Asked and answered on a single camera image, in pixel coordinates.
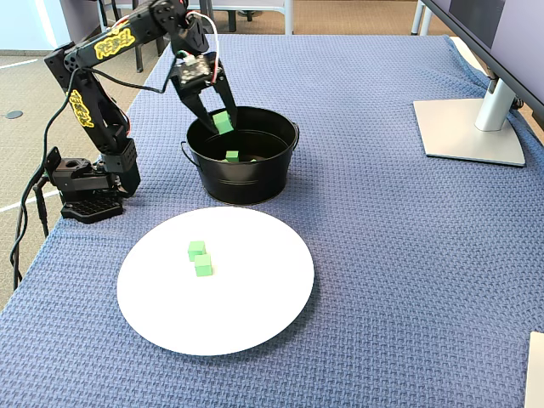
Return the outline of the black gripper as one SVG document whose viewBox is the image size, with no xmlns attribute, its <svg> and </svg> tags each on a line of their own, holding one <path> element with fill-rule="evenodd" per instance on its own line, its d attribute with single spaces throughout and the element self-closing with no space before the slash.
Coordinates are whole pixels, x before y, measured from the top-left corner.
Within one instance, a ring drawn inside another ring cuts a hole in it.
<svg viewBox="0 0 544 408">
<path fill-rule="evenodd" d="M 209 44 L 198 12 L 185 17 L 186 27 L 173 36 L 173 64 L 169 79 L 182 103 L 212 134 L 233 131 L 237 124 L 238 109 L 219 58 L 216 27 L 212 25 L 216 51 L 209 52 Z M 224 108 L 214 110 L 211 116 L 201 101 L 200 91 L 213 87 L 221 97 Z"/>
</svg>

